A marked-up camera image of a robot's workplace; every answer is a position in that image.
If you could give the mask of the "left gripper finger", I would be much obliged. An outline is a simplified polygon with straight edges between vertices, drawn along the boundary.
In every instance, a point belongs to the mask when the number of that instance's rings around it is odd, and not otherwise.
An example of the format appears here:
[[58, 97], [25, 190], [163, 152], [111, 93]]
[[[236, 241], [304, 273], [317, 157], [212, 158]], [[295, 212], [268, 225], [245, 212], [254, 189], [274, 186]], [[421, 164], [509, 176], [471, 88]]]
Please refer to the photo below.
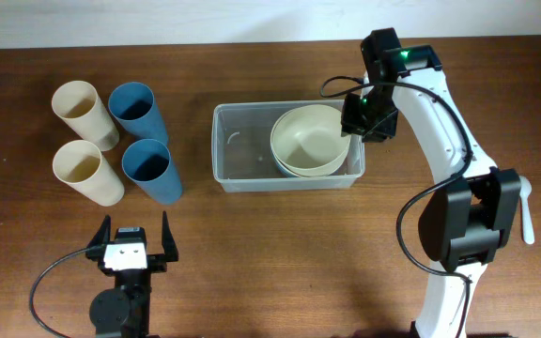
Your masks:
[[178, 247], [170, 230], [167, 213], [162, 213], [162, 248], [165, 256], [178, 256]]
[[103, 244], [107, 244], [110, 241], [110, 232], [111, 232], [111, 217], [106, 215], [100, 225], [100, 228], [89, 241], [87, 247], [96, 247]]

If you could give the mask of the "blue bowl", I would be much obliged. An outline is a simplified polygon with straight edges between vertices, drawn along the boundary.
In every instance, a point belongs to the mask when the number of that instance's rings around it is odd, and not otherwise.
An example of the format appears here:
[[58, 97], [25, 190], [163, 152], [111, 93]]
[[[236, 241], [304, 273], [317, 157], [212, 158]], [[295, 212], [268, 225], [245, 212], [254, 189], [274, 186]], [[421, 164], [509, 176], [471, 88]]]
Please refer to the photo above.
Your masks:
[[295, 177], [295, 175], [289, 171], [285, 166], [276, 158], [273, 159], [278, 170], [285, 176], [285, 177]]

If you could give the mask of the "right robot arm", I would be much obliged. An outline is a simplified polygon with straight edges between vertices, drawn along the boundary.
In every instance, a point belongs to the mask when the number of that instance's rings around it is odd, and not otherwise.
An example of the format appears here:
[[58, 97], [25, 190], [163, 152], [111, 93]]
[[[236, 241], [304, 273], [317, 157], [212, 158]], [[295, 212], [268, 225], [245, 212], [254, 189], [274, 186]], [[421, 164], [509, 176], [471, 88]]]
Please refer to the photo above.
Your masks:
[[399, 211], [429, 200], [418, 235], [429, 264], [403, 254], [429, 276], [412, 337], [463, 337], [474, 289], [510, 237], [521, 188], [518, 173], [501, 170], [478, 145], [457, 110], [442, 63], [429, 45], [403, 47], [393, 28], [374, 30], [360, 45], [366, 74], [342, 92], [342, 131], [365, 142], [394, 136], [397, 115], [413, 129], [433, 186]]

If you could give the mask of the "blue cup back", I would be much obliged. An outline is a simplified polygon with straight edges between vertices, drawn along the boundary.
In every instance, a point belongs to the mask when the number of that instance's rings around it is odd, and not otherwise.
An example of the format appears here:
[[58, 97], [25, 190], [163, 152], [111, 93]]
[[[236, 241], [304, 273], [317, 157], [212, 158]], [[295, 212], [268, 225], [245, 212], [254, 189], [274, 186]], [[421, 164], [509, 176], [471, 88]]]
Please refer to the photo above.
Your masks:
[[153, 91], [138, 82], [115, 88], [108, 100], [112, 116], [138, 139], [155, 139], [165, 145], [169, 136]]

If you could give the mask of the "blue cup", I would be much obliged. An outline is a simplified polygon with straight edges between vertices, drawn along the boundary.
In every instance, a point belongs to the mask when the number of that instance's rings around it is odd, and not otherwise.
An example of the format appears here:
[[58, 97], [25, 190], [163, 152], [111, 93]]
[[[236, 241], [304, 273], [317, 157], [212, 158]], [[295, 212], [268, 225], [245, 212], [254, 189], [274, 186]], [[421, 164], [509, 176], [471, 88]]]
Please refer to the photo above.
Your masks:
[[171, 152], [158, 140], [142, 139], [128, 146], [121, 166], [131, 181], [160, 204], [174, 204], [183, 193]]
[[153, 91], [138, 82], [115, 88], [108, 100], [112, 116], [138, 139], [155, 139], [165, 145], [169, 136]]

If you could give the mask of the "blue cup front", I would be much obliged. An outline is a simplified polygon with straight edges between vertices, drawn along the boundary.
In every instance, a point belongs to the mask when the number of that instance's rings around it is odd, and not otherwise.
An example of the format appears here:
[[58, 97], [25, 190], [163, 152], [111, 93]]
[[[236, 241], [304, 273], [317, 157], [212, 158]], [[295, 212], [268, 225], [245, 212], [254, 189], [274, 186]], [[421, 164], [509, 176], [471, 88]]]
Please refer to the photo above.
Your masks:
[[171, 152], [158, 140], [142, 139], [128, 146], [121, 166], [131, 181], [160, 204], [174, 204], [183, 193]]

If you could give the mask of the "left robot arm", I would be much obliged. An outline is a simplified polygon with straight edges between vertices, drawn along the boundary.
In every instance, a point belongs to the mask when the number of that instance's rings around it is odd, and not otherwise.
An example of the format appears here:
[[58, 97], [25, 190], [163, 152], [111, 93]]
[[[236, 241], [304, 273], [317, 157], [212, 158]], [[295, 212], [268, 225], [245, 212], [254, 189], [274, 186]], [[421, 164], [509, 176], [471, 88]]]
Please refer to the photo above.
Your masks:
[[162, 253], [147, 252], [142, 227], [122, 227], [111, 236], [111, 218], [106, 216], [87, 245], [85, 257], [115, 280], [91, 302], [89, 318], [98, 337], [148, 337], [151, 276], [167, 272], [167, 264], [178, 261], [178, 247], [162, 215]]

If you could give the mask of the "cream bowl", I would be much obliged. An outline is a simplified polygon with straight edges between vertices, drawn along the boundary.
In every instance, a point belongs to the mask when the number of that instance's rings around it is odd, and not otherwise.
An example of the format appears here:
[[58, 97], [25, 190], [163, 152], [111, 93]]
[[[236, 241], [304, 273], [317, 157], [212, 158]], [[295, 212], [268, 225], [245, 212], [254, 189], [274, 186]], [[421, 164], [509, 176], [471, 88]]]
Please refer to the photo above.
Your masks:
[[[340, 164], [330, 173], [326, 173], [326, 174], [322, 174], [323, 177], [326, 177], [326, 176], [331, 176], [333, 174], [335, 174], [339, 167], [343, 164], [346, 156], [347, 156], [347, 152], [344, 151], [340, 154], [340, 156], [337, 158], [339, 161], [340, 161]], [[275, 154], [272, 154], [272, 157], [273, 157], [273, 160], [277, 166], [277, 168], [279, 169], [279, 171], [286, 177], [301, 177], [301, 175], [297, 174], [297, 173], [294, 173], [292, 171], [290, 171], [279, 159], [278, 157], [275, 155]]]
[[312, 104], [283, 114], [270, 133], [274, 158], [295, 177], [324, 177], [344, 162], [351, 136], [342, 135], [341, 112]]

